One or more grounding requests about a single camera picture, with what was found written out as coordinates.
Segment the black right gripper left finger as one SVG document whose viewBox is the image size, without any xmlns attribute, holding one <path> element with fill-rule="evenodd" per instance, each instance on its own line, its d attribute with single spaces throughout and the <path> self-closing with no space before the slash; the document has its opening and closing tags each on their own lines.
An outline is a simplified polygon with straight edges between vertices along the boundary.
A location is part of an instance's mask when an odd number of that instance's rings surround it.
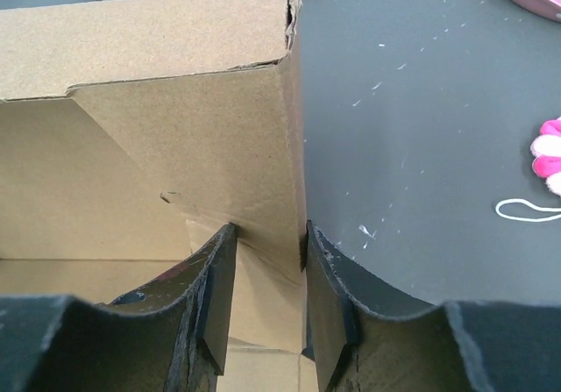
<svg viewBox="0 0 561 392">
<path fill-rule="evenodd" d="M 224 373 L 237 228 L 111 303 L 3 296 L 4 391 L 213 391 Z"/>
</svg>

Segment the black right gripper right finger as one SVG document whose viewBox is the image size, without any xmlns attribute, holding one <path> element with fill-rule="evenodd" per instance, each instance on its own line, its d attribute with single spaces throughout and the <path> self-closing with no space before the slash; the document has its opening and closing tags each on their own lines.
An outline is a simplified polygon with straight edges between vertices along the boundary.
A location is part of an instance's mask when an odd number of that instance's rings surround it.
<svg viewBox="0 0 561 392">
<path fill-rule="evenodd" d="M 556 304 L 431 304 L 391 286 L 307 225 L 302 353 L 322 391 L 557 391 Z"/>
</svg>

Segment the brown cardboard box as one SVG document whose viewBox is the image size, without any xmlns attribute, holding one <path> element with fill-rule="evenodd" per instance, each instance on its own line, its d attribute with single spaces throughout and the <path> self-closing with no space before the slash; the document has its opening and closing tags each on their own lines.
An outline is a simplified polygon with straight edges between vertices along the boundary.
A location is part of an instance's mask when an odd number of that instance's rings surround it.
<svg viewBox="0 0 561 392">
<path fill-rule="evenodd" d="M 1 299 L 107 304 L 237 228 L 213 391 L 315 391 L 303 353 L 302 0 L 1 13 Z"/>
</svg>

